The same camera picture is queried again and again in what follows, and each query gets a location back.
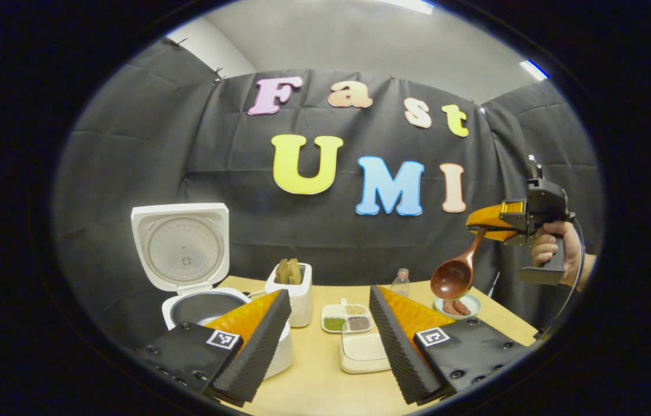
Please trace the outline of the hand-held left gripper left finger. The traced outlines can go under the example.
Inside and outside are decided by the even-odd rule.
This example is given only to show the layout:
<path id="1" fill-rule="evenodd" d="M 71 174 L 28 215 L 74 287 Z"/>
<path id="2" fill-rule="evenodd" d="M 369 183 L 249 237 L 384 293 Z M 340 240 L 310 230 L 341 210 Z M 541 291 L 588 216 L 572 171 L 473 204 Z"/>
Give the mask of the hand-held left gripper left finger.
<path id="1" fill-rule="evenodd" d="M 289 292 L 280 289 L 209 324 L 184 321 L 137 354 L 189 394 L 241 407 L 253 401 L 290 314 Z"/>

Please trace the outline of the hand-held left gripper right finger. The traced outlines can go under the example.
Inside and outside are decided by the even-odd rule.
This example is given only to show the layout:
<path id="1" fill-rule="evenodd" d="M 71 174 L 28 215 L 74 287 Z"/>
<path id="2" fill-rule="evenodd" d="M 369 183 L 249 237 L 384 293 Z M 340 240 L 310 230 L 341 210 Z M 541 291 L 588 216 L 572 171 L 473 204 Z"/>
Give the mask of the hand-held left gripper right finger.
<path id="1" fill-rule="evenodd" d="M 370 288 L 370 312 L 408 404 L 468 389 L 531 351 L 480 318 L 454 321 L 380 286 Z"/>

